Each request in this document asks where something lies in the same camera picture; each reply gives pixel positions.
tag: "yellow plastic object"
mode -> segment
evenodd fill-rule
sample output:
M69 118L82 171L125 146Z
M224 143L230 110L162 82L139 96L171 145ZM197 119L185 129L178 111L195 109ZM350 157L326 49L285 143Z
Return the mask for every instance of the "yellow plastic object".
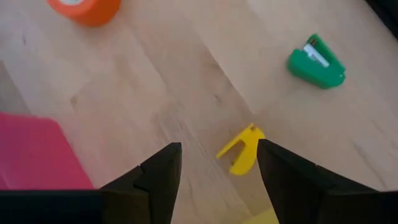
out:
M262 212L260 215L244 222L243 224L279 224L273 208Z
M264 133L253 123L251 123L245 130L239 133L232 141L230 141L217 155L219 159L228 150L230 150L236 143L242 141L244 148L238 158L234 161L234 164L230 168L230 172L234 175L244 175L254 165L254 161L257 157L257 144L259 139L265 139Z

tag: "wood grain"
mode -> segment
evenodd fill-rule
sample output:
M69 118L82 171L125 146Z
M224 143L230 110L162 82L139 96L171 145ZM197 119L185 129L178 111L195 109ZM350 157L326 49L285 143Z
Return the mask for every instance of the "wood grain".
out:
M347 67L339 88L285 68L315 32ZM242 223L271 206L257 166L229 175L238 148L215 159L252 121L317 164L398 189L398 42L364 1L124 0L97 29L45 1L0 1L0 61L97 187L182 142L173 223Z

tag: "orange tape roll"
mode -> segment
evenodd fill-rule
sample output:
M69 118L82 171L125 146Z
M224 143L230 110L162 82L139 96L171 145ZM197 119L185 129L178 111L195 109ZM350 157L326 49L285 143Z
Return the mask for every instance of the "orange tape roll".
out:
M47 0L59 14L86 26L108 22L119 9L121 0Z

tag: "yellow clip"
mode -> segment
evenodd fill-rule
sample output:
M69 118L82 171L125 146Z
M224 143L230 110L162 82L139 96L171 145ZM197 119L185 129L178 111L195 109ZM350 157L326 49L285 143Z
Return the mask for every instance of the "yellow clip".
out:
M232 141L230 141L217 155L219 159L228 150L230 150L236 143L242 141L244 148L240 155L234 161L233 166L230 168L230 172L234 175L244 175L254 165L254 161L257 157L257 143L259 139L265 139L264 133L251 123L245 130L239 133Z

